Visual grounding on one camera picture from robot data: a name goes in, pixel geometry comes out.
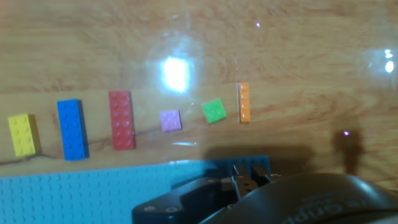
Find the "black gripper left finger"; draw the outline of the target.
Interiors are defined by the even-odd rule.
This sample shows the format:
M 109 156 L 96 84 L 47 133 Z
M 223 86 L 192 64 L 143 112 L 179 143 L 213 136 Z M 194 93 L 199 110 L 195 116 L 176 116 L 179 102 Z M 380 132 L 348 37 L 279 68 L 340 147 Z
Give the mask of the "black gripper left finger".
M 226 213 L 257 188 L 252 179 L 258 165 L 233 165 L 233 175 L 204 177 L 136 206 L 133 224 L 203 223 Z

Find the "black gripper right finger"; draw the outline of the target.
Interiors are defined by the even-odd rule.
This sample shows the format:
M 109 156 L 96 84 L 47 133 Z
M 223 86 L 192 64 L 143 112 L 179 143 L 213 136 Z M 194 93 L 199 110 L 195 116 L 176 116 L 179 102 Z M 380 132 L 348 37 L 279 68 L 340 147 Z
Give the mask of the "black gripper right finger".
M 270 174 L 258 164 L 251 166 L 251 178 L 257 184 L 269 184 L 275 182 L 279 177 L 279 174 Z

